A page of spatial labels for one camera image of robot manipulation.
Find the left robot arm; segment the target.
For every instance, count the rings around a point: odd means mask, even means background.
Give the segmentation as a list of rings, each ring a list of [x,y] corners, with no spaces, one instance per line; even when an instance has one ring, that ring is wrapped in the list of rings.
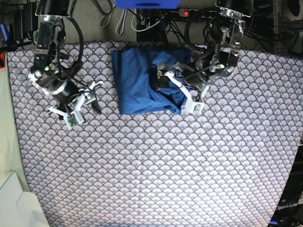
[[[215,77],[228,78],[237,72],[245,17],[253,13],[251,0],[218,0],[215,6],[218,11],[208,24],[210,43],[206,47],[195,46],[189,38],[191,23],[205,10],[192,13],[186,23],[186,44],[201,52],[196,61],[190,65],[179,61],[157,64],[157,90],[169,88],[169,83],[176,85],[186,97],[185,108],[191,113],[202,111],[203,99]]]

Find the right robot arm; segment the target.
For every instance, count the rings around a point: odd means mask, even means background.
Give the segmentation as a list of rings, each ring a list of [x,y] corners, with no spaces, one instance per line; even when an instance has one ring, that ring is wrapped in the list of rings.
[[[103,84],[103,81],[93,81],[89,85],[77,86],[80,81],[75,76],[83,66],[84,38],[72,17],[74,6],[75,3],[68,0],[39,1],[35,15],[42,20],[34,38],[34,60],[28,74],[34,87],[56,100],[57,104],[51,106],[49,112],[59,115],[69,129],[85,122],[81,113],[84,105],[91,105],[94,111],[100,113],[96,88]],[[68,68],[60,62],[69,58],[61,52],[66,37],[64,19],[73,24],[80,41],[78,57]]]

